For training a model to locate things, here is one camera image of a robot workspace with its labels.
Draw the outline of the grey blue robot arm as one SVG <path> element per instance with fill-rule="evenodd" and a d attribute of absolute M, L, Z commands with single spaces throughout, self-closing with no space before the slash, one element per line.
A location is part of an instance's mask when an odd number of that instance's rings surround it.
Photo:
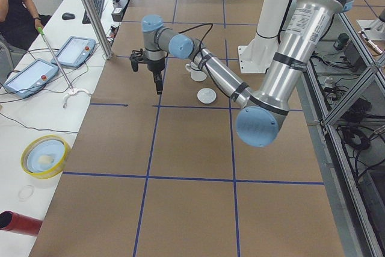
<path fill-rule="evenodd" d="M 161 94 L 166 55 L 190 60 L 241 107 L 236 118 L 238 137 L 250 146 L 264 147 L 276 139 L 289 112 L 288 100 L 333 16 L 352 4 L 353 0 L 264 0 L 255 38 L 238 48 L 241 72 L 265 75 L 258 90 L 252 90 L 200 40 L 167 28 L 156 14 L 141 21 L 144 48 L 132 51 L 131 66 L 137 71 L 145 64 Z"/>

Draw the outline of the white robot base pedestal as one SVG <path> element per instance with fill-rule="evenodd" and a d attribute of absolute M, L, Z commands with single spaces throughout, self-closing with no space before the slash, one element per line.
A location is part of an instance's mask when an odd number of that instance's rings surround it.
<path fill-rule="evenodd" d="M 238 47 L 241 73 L 265 73 L 279 47 L 279 34 L 292 0 L 264 0 L 256 34 Z"/>

